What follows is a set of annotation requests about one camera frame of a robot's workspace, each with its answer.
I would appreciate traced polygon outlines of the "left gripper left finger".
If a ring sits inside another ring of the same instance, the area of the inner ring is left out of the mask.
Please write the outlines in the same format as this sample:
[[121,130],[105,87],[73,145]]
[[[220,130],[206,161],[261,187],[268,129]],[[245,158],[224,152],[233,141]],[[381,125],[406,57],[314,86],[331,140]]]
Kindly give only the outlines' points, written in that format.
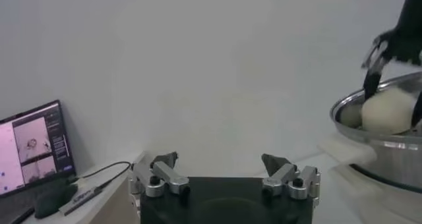
[[177,152],[157,155],[154,159],[144,153],[131,165],[130,193],[133,196],[144,194],[148,198],[159,198],[166,192],[180,198],[188,196],[191,191],[189,178],[173,169],[177,159]]

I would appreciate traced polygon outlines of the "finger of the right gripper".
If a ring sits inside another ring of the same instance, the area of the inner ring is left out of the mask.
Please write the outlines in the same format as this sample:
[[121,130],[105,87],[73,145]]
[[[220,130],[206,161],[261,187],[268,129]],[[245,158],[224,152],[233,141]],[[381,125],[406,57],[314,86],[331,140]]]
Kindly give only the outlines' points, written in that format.
[[383,68],[392,60],[392,40],[394,39],[394,30],[389,30],[378,35],[361,65],[367,73],[363,82],[364,97],[368,100],[375,95],[380,83]]
[[422,116],[422,92],[419,93],[415,106],[413,108],[413,113],[411,116],[411,127],[414,128],[421,120]]

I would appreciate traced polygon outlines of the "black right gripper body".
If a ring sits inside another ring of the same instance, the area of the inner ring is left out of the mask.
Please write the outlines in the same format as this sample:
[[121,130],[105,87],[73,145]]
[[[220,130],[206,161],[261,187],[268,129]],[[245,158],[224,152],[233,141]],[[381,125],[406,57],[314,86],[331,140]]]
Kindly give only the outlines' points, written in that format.
[[421,0],[405,0],[396,26],[390,31],[387,61],[421,64]]

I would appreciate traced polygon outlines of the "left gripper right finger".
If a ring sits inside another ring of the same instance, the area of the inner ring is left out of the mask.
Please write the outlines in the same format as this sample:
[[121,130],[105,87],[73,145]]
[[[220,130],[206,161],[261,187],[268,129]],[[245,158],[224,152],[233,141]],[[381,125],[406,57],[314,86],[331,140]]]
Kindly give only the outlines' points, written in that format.
[[284,157],[262,154],[268,177],[262,180],[262,193],[267,200],[287,192],[294,200],[320,200],[320,172],[306,165],[302,170]]

